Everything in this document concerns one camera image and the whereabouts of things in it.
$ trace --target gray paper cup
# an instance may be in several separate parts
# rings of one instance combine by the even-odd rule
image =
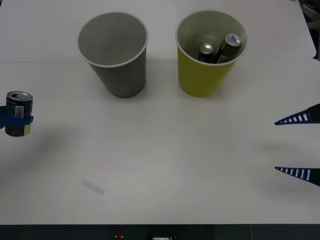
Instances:
[[[146,84],[147,27],[136,17],[110,12],[94,17],[80,31],[80,56],[114,96],[130,98]]]

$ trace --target small white paper scrap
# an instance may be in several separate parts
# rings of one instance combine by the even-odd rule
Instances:
[[[97,184],[94,184],[93,182],[91,182],[88,179],[83,179],[82,180],[82,185],[87,187],[88,189],[94,191],[95,193],[99,194],[99,195],[103,195],[105,193],[105,189],[98,186]]]

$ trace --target can lid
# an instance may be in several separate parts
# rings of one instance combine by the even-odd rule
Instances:
[[[204,43],[200,47],[200,52],[206,55],[213,54],[214,51],[215,51],[215,48],[210,43]]]
[[[34,97],[27,92],[24,91],[10,91],[6,94],[9,99],[20,101],[20,102],[28,102],[34,99]]]
[[[241,38],[234,33],[228,33],[225,35],[224,40],[232,47],[239,47],[242,43]]]

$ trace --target cup rim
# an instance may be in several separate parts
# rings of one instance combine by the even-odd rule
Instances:
[[[246,44],[245,44],[245,47],[244,47],[242,53],[241,53],[239,56],[237,56],[235,59],[233,59],[233,60],[231,60],[231,61],[228,61],[228,62],[224,62],[224,63],[216,63],[216,64],[206,63],[206,62],[202,62],[202,61],[199,61],[199,60],[191,57],[189,54],[187,54],[187,53],[182,49],[182,47],[180,46],[180,43],[179,43],[179,41],[178,41],[178,29],[179,29],[180,25],[183,23],[184,20],[186,20],[186,19],[187,19],[188,17],[190,17],[191,15],[197,14],[197,13],[203,13],[203,12],[216,12],[216,13],[222,13],[222,14],[228,15],[229,17],[234,18],[234,19],[240,24],[240,26],[244,29],[245,35],[247,36]],[[248,35],[247,35],[247,31],[246,31],[245,27],[244,27],[244,26],[242,25],[242,23],[241,23],[238,19],[236,19],[234,16],[231,16],[230,14],[227,14],[227,13],[225,13],[225,12],[223,12],[223,11],[217,11],[217,10],[200,10],[200,11],[195,11],[195,12],[189,14],[188,16],[186,16],[185,18],[183,18],[183,19],[179,22],[178,26],[177,26],[176,29],[175,29],[175,42],[176,42],[178,48],[180,49],[180,51],[181,51],[188,59],[190,59],[190,60],[192,60],[192,61],[194,61],[194,62],[196,62],[196,63],[198,63],[198,64],[205,65],[205,66],[210,66],[210,67],[222,67],[222,66],[227,66],[227,65],[230,65],[230,64],[235,63],[236,61],[238,61],[238,60],[245,54],[245,52],[247,51],[247,48],[248,48]]]
[[[80,49],[79,49],[79,37],[80,37],[80,34],[82,32],[82,30],[84,29],[84,27],[89,23],[91,22],[93,19],[95,18],[98,18],[102,15],[107,15],[107,14],[125,14],[125,15],[128,15],[128,16],[131,16],[135,19],[137,19],[144,27],[144,30],[145,30],[145,34],[146,34],[146,37],[145,37],[145,43],[144,43],[144,46],[143,48],[141,49],[141,51],[135,55],[133,58],[129,59],[128,61],[125,61],[125,62],[122,62],[122,63],[119,63],[119,64],[115,64],[115,65],[102,65],[102,64],[97,64],[97,63],[94,63],[90,60],[88,60],[85,56],[83,56],[83,54],[81,53]],[[97,15],[97,16],[94,16],[92,18],[90,18],[81,28],[79,34],[78,34],[78,37],[77,37],[77,40],[76,40],[76,49],[79,53],[79,55],[81,56],[81,58],[83,60],[85,60],[88,64],[90,65],[93,65],[93,66],[96,66],[96,67],[99,67],[99,68],[105,68],[105,69],[111,69],[111,68],[117,68],[117,67],[121,67],[121,66],[124,66],[124,65],[127,65],[131,62],[133,62],[134,60],[136,60],[147,48],[147,44],[148,44],[148,40],[149,40],[149,33],[148,33],[148,29],[147,29],[147,26],[145,25],[145,23],[138,17],[136,17],[135,15],[133,14],[130,14],[130,13],[127,13],[127,12],[123,12],[123,11],[112,11],[112,12],[105,12],[105,13],[102,13],[100,15]]]

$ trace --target can with blue tape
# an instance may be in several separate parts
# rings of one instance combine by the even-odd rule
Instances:
[[[23,91],[10,91],[6,95],[5,112],[7,116],[18,119],[26,119],[31,117],[34,97]],[[22,137],[30,132],[30,124],[16,125],[7,123],[5,132],[12,137]]]

